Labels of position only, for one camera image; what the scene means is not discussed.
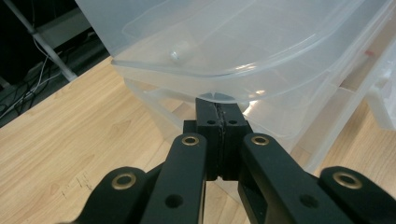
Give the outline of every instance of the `round hole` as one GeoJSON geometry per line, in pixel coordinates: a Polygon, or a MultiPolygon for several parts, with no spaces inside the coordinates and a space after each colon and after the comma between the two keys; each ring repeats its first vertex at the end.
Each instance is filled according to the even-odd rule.
{"type": "Polygon", "coordinates": [[[300,202],[303,204],[303,206],[308,207],[308,208],[317,208],[319,207],[319,202],[316,198],[309,194],[303,194],[300,196],[300,202]]]}
{"type": "Polygon", "coordinates": [[[199,139],[195,136],[186,136],[181,139],[181,142],[186,146],[195,146],[199,143],[199,139]]]}
{"type": "Polygon", "coordinates": [[[133,173],[120,174],[114,177],[111,182],[113,189],[128,189],[136,182],[136,176],[133,173]]]}
{"type": "Polygon", "coordinates": [[[169,208],[177,208],[183,204],[183,197],[178,194],[171,194],[165,199],[165,204],[169,208]]]}
{"type": "Polygon", "coordinates": [[[362,183],[356,176],[346,172],[336,172],[332,175],[332,178],[339,185],[348,189],[360,189],[362,187],[362,183]]]}
{"type": "Polygon", "coordinates": [[[258,146],[265,146],[268,145],[268,143],[270,143],[270,140],[268,140],[268,138],[263,136],[254,136],[251,138],[251,141],[258,146]]]}

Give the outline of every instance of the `light wood surface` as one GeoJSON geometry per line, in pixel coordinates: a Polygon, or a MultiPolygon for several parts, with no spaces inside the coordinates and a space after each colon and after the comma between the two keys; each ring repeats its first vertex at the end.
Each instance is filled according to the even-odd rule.
{"type": "MultiPolygon", "coordinates": [[[[0,130],[1,223],[72,221],[111,170],[148,171],[164,160],[170,144],[109,62],[0,130]]],[[[396,133],[379,130],[363,103],[322,167],[353,168],[395,196],[395,147],[396,133]]],[[[205,223],[248,219],[236,200],[208,183],[205,223]]]]}

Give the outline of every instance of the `wooden table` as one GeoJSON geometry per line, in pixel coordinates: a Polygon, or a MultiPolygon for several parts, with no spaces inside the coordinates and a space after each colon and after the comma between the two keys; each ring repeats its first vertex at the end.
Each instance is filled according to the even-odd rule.
{"type": "MultiPolygon", "coordinates": [[[[0,222],[72,221],[111,170],[148,171],[170,144],[110,58],[0,130],[0,222]]],[[[362,103],[320,168],[344,165],[396,196],[396,133],[362,103]]],[[[205,223],[248,223],[243,206],[207,184],[205,223]]]]}

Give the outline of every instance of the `clear plastic bin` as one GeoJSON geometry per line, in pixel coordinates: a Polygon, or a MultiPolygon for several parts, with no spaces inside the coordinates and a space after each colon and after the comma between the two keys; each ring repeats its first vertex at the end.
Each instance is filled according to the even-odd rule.
{"type": "Polygon", "coordinates": [[[392,0],[77,0],[127,86],[181,127],[175,99],[238,103],[291,151],[389,18],[392,0]]]}

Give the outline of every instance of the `brass ring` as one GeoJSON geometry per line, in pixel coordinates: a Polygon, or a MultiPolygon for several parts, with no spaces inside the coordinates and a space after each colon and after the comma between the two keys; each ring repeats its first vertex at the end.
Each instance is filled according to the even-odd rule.
{"type": "Polygon", "coordinates": [[[339,185],[344,186],[349,189],[361,189],[363,184],[361,181],[354,175],[346,173],[346,172],[336,172],[332,175],[332,178],[337,182],[339,185]],[[350,179],[351,181],[345,181],[343,177],[350,179]]]}
{"type": "Polygon", "coordinates": [[[114,177],[111,182],[113,189],[128,189],[136,183],[136,176],[133,173],[120,174],[114,177]],[[120,183],[119,180],[123,177],[128,177],[129,181],[126,183],[120,183]]]}
{"type": "Polygon", "coordinates": [[[270,143],[270,140],[263,136],[254,136],[251,138],[251,141],[258,146],[266,146],[270,143]]]}
{"type": "Polygon", "coordinates": [[[181,139],[181,142],[186,145],[186,146],[195,146],[199,143],[199,138],[195,136],[186,136],[183,139],[181,139]]]}

